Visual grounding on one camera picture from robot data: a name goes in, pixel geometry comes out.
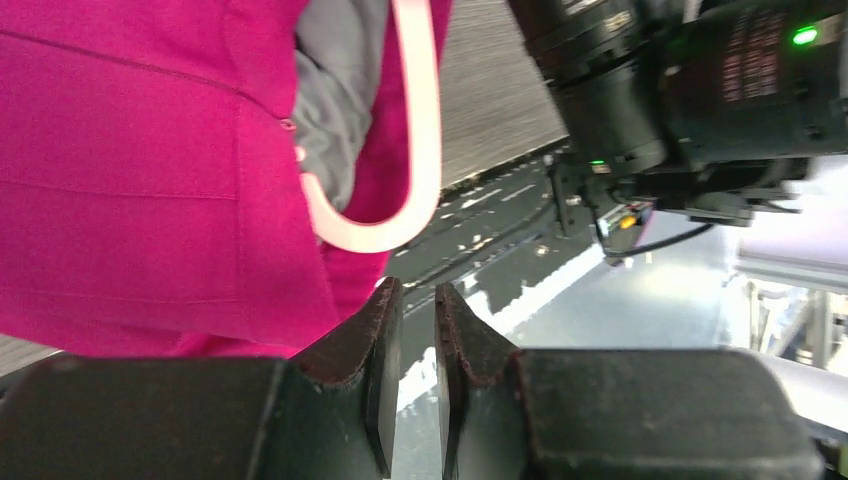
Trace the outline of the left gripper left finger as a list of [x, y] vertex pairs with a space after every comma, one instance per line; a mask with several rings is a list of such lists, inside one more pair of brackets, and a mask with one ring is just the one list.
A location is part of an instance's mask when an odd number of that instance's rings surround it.
[[402, 322], [402, 286], [389, 277], [358, 312], [293, 357], [290, 476], [390, 476]]

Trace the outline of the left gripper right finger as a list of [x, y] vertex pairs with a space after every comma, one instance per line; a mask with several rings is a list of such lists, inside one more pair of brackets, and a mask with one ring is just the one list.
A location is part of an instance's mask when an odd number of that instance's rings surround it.
[[518, 348], [469, 307], [456, 287], [435, 291], [435, 347], [444, 479], [518, 479], [524, 416], [509, 360]]

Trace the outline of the magenta skirt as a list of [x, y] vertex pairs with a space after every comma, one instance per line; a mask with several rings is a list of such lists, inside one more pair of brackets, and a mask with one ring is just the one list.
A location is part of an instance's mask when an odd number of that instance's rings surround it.
[[1, 331], [88, 356], [301, 351], [389, 253], [313, 231], [408, 191], [393, 1], [5, 1]]

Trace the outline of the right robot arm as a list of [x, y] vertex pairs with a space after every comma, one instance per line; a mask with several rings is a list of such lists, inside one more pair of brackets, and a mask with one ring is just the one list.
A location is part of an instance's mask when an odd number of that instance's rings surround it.
[[513, 1], [567, 131], [548, 174], [566, 236], [607, 203], [702, 234], [779, 212], [783, 183], [847, 150], [843, 1]]

